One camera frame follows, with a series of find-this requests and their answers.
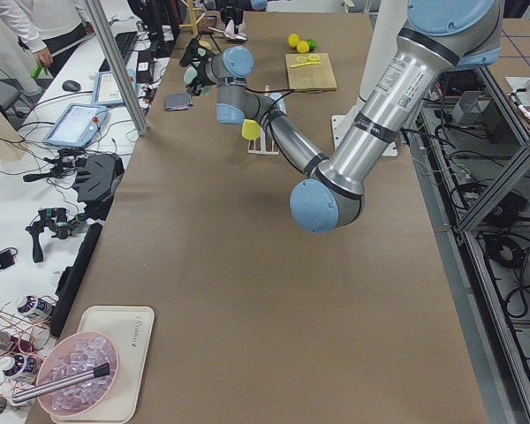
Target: black pants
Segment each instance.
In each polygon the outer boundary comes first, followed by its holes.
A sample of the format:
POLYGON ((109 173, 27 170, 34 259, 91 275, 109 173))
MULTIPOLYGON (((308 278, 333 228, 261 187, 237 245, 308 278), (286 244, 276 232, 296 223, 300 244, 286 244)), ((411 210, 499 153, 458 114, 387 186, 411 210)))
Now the black pants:
MULTIPOLYGON (((80 40, 86 34, 87 32, 85 31, 85 28, 82 25, 79 25, 68 34, 59 35, 55 38, 49 38, 48 40, 43 40, 43 42, 47 45, 51 54, 53 54, 57 50, 60 50, 63 47, 80 40)), ((74 50, 76 50, 78 47, 79 46, 75 46, 53 57, 53 64, 49 67, 49 72, 51 72, 51 75, 54 77, 57 76, 64 64, 66 64, 67 60, 69 60, 69 57, 71 57, 74 50)))

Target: white shirt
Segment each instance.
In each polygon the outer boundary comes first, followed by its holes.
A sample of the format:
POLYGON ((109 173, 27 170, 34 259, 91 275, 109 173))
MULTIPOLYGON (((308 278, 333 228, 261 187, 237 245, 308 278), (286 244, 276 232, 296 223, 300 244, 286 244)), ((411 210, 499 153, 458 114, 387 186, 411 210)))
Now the white shirt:
POLYGON ((35 53, 43 40, 89 22, 83 0, 0 0, 0 18, 35 53))

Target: brown table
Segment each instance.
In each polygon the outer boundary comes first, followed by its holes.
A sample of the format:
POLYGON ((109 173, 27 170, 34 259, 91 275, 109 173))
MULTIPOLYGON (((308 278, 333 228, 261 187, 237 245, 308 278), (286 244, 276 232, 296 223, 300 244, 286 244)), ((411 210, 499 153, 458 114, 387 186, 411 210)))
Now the brown table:
MULTIPOLYGON (((331 153, 329 118, 359 92, 368 19, 247 15, 252 88, 285 87, 291 32, 329 52, 339 89, 286 104, 331 153)), ((357 223, 307 233, 288 203, 301 176, 282 156, 247 154, 239 127, 216 123, 215 90, 162 110, 182 74, 171 61, 64 329, 92 305, 154 308, 131 422, 487 422, 408 151, 376 165, 357 223)), ((27 423, 46 421, 35 406, 27 423)))

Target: small yellow object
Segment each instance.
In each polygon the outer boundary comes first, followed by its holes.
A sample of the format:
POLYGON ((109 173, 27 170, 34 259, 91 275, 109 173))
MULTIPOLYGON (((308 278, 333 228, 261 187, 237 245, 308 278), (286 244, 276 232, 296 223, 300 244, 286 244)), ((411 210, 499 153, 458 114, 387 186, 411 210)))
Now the small yellow object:
POLYGON ((210 43, 209 43, 209 42, 205 42, 204 40, 199 40, 198 43, 199 43, 204 49, 208 49, 208 50, 211 50, 211 49, 212 49, 212 46, 210 46, 210 43))
POLYGON ((300 36, 298 34, 291 34, 287 40, 291 49, 296 49, 297 44, 300 42, 300 36))
POLYGON ((299 53, 308 53, 310 51, 310 46, 308 45, 308 42, 300 40, 297 44, 297 51, 299 53))
POLYGON ((241 136, 246 140, 259 139, 261 127, 252 119, 244 119, 244 124, 241 126, 241 136))
POLYGON ((289 65, 290 68, 300 68, 309 64, 320 64, 320 56, 312 54, 308 56, 297 56, 297 63, 289 65))

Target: robotic arm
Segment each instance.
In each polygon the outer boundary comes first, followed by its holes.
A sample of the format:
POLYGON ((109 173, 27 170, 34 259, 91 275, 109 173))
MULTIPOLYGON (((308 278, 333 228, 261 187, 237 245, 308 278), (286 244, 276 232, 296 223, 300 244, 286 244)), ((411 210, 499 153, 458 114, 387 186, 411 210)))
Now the robotic arm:
POLYGON ((498 58, 503 9, 504 0, 409 0, 397 53, 331 158, 275 101, 246 91, 254 67, 248 49, 201 54, 193 40, 181 65, 196 69, 189 85, 194 94, 217 85, 218 122, 241 125, 252 119, 270 133, 287 160, 307 176, 291 194, 294 219, 308 231, 327 232, 360 215, 364 179, 439 74, 498 58))

